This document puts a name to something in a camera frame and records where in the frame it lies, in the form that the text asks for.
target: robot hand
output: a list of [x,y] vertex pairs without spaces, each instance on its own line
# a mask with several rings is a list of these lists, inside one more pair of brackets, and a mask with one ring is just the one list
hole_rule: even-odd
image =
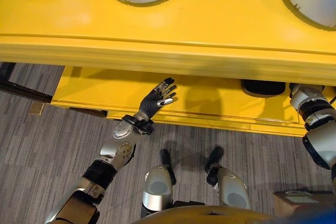
[[161,107],[174,102],[173,97],[176,95],[173,90],[177,88],[174,83],[174,79],[167,78],[163,82],[159,83],[140,103],[139,110],[152,118]]
[[172,78],[167,78],[157,85],[141,102],[139,112],[125,115],[113,131],[113,137],[105,142],[99,156],[93,161],[70,190],[62,197],[46,223],[94,224],[106,189],[117,172],[132,158],[136,143],[143,134],[151,134],[151,117],[159,109],[174,102],[172,93],[176,85]]

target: yellow drawer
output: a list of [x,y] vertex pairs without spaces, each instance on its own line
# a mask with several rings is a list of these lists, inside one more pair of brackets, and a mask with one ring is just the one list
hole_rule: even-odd
[[[108,118],[135,113],[142,98],[169,75],[96,68],[66,67],[53,105],[108,110]],[[303,122],[291,107],[289,90],[272,98],[254,98],[242,92],[240,80],[173,75],[178,100],[164,107],[156,122],[304,135]],[[333,96],[326,88],[328,97]]]

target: black strap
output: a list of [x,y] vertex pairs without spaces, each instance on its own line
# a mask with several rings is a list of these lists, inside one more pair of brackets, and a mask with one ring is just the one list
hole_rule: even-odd
[[140,121],[131,115],[125,115],[122,119],[132,124],[144,134],[150,135],[154,131],[154,128],[152,126],[154,122],[150,119],[148,121],[144,119]]

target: cardboard box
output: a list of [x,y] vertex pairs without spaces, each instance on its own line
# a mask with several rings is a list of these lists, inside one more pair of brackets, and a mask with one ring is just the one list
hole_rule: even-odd
[[287,191],[275,193],[274,211],[278,217],[288,217],[309,210],[324,210],[335,208],[336,201],[333,193],[315,194],[305,191]]

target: metal bracket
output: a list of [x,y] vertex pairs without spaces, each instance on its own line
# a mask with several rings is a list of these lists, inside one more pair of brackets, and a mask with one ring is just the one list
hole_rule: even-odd
[[[21,86],[19,84],[9,81],[10,76],[14,70],[15,63],[12,62],[2,62],[0,65],[0,91],[17,95],[19,97],[31,99],[33,101],[41,103],[51,103],[53,97],[42,92]],[[107,117],[107,111],[104,110],[89,110],[82,108],[69,108],[70,110],[75,110],[81,113],[90,114],[98,116],[100,118]]]

